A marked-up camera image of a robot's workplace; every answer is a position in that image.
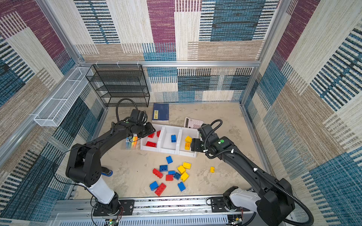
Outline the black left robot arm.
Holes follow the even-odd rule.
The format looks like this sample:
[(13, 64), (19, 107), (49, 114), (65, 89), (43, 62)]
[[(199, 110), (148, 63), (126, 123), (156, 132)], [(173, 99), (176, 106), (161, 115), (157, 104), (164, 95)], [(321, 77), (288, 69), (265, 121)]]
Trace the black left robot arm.
[(118, 213), (121, 204), (118, 194), (102, 178), (102, 156), (113, 146), (128, 137), (147, 137), (156, 130), (147, 121), (146, 112), (133, 109), (131, 116), (111, 124), (111, 129), (84, 145), (76, 144), (70, 150), (66, 176), (84, 186), (97, 200), (99, 207), (108, 215)]

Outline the red long lego diagonal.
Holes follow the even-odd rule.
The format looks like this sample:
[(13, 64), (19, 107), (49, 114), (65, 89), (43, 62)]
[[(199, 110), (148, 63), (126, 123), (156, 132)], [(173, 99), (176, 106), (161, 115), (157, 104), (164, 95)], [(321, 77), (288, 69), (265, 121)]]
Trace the red long lego diagonal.
[(157, 176), (158, 178), (160, 178), (160, 179), (162, 179), (163, 176), (164, 176), (164, 174), (161, 173), (161, 172), (160, 172), (158, 169), (156, 169), (156, 168), (153, 169), (152, 173), (153, 173), (155, 176)]

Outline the yellow studded lego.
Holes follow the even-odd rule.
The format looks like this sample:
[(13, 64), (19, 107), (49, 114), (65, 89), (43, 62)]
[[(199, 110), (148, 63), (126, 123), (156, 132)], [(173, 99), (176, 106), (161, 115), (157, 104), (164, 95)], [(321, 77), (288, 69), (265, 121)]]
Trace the yellow studded lego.
[(184, 167), (185, 169), (190, 170), (190, 169), (191, 169), (191, 163), (183, 162), (183, 167)]

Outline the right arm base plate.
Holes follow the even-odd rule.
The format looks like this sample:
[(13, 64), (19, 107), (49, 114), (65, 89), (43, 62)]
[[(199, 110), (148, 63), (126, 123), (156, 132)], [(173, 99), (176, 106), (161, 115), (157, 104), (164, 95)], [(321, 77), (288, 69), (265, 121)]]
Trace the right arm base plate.
[(224, 198), (221, 196), (212, 196), (207, 198), (206, 204), (211, 207), (212, 212), (242, 212), (249, 211), (249, 209), (242, 207), (235, 207), (232, 205), (231, 201), (224, 201)]

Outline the blue lego top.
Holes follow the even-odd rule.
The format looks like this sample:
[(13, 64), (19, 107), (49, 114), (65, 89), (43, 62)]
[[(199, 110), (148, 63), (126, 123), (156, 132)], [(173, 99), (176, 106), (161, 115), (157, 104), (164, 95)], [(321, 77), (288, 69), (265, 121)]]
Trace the blue lego top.
[(166, 157), (166, 160), (167, 160), (167, 163), (168, 163), (168, 164), (171, 164), (171, 163), (173, 162), (171, 156)]

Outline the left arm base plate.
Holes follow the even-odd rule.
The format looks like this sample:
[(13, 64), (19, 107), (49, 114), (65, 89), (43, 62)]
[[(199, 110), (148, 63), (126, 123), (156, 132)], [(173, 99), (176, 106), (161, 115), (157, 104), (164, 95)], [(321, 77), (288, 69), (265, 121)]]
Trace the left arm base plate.
[(111, 201), (110, 204), (97, 203), (93, 211), (93, 217), (106, 216), (131, 216), (133, 213), (135, 200)]

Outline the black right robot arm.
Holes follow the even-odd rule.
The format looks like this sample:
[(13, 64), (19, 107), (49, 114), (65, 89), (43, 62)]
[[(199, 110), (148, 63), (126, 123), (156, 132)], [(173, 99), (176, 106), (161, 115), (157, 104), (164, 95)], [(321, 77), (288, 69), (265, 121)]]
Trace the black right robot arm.
[[(293, 226), (311, 226), (314, 224), (312, 212), (293, 195), (291, 184), (286, 179), (278, 180), (253, 163), (227, 137), (218, 137), (217, 128), (212, 124), (203, 124), (198, 132), (200, 138), (191, 142), (193, 152), (204, 153), (208, 159), (220, 159), (236, 170), (253, 188), (253, 192), (232, 186), (223, 194), (226, 211), (248, 209), (254, 212), (269, 226), (278, 226), (285, 222)], [(307, 214), (305, 222), (287, 219), (299, 205)]]

